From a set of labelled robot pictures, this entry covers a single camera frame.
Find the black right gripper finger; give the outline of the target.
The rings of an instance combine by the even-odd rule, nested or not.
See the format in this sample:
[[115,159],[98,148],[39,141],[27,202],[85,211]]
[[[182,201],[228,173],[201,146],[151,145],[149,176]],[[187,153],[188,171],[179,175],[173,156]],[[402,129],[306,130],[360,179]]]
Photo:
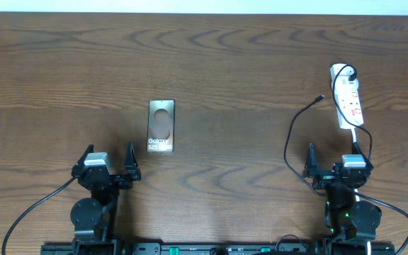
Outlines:
[[307,148],[307,160],[305,162],[303,177],[313,177],[318,170],[316,151],[312,143]]
[[365,167],[367,169],[373,169],[373,165],[371,164],[369,158],[367,158],[367,156],[362,152],[357,142],[354,142],[352,144],[352,154],[360,155],[365,162]]

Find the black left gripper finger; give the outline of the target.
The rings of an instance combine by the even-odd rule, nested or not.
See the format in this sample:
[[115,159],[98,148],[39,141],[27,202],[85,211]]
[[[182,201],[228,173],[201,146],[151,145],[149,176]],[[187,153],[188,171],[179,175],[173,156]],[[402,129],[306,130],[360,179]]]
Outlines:
[[72,172],[71,172],[72,176],[81,176],[86,171],[84,161],[85,161],[86,157],[88,156],[88,154],[93,153],[93,152],[94,152],[94,146],[92,144],[90,144],[85,149],[84,153],[79,158],[77,163],[72,167]]
[[135,158],[133,143],[129,142],[127,145],[124,168],[129,174],[140,174],[140,167]]

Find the Galaxy S25 Ultra smartphone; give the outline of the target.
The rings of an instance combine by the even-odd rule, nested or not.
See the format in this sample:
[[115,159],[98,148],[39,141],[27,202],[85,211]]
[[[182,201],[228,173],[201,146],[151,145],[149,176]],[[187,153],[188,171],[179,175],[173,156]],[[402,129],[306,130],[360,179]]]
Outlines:
[[159,99],[149,102],[147,151],[171,153],[174,151],[175,100]]

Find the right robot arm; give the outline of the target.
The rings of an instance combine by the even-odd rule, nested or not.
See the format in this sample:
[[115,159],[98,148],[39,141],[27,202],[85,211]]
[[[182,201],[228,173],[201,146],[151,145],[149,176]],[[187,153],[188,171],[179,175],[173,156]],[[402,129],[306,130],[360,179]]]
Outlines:
[[322,242],[325,254],[369,254],[370,242],[380,225],[381,209],[372,203],[357,199],[356,190],[366,184],[373,165],[353,143],[352,153],[341,156],[330,170],[318,167],[312,144],[307,149],[303,176],[312,179],[315,190],[325,191],[325,225],[331,236]]

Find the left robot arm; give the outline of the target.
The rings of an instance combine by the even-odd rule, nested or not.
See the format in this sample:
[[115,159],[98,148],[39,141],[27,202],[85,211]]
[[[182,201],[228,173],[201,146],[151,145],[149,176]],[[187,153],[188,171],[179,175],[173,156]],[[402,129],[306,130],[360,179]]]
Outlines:
[[72,177],[90,191],[91,196],[76,202],[70,212],[74,225],[73,254],[131,254],[132,247],[114,235],[115,217],[121,190],[133,187],[141,179],[133,143],[129,143],[124,160],[125,171],[111,173],[109,156],[95,152],[90,144],[72,167]]

